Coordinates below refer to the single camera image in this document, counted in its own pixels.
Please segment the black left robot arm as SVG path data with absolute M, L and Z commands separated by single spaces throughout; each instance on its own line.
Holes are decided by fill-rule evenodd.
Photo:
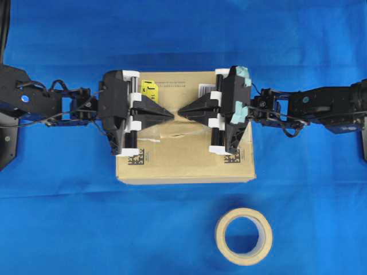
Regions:
M 80 126 L 99 120 L 114 156 L 139 154 L 138 132 L 166 123 L 174 115 L 138 92 L 139 72 L 112 70 L 99 89 L 68 89 L 55 80 L 50 88 L 15 67 L 1 65 L 1 112 L 50 127 Z

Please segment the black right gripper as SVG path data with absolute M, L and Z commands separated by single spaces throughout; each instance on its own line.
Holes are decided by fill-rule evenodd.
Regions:
M 212 129 L 211 153 L 232 155 L 237 153 L 249 123 L 252 80 L 244 66 L 216 69 L 215 74 L 216 89 L 210 96 L 202 96 L 182 107 L 178 114 Z M 218 113 L 201 113 L 206 111 Z

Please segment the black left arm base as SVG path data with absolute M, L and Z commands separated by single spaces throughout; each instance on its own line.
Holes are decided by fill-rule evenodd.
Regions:
M 18 119 L 1 114 L 1 126 L 17 126 L 18 124 Z M 0 142 L 0 165 L 3 170 L 17 156 L 18 128 L 1 128 Z

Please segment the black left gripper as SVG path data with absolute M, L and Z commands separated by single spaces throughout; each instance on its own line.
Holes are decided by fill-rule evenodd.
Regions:
M 134 70 L 113 70 L 100 82 L 97 118 L 115 156 L 139 155 L 137 132 L 174 120 L 167 109 L 137 92 L 140 73 Z M 130 115 L 130 109 L 137 114 Z

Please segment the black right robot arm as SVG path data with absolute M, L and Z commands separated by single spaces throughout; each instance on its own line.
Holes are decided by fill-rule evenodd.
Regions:
M 365 128 L 366 80 L 304 92 L 262 89 L 251 97 L 252 80 L 246 67 L 216 69 L 215 74 L 215 89 L 178 111 L 181 117 L 211 128 L 211 153 L 235 154 L 250 121 L 281 128 L 290 138 L 311 123 L 333 133 Z

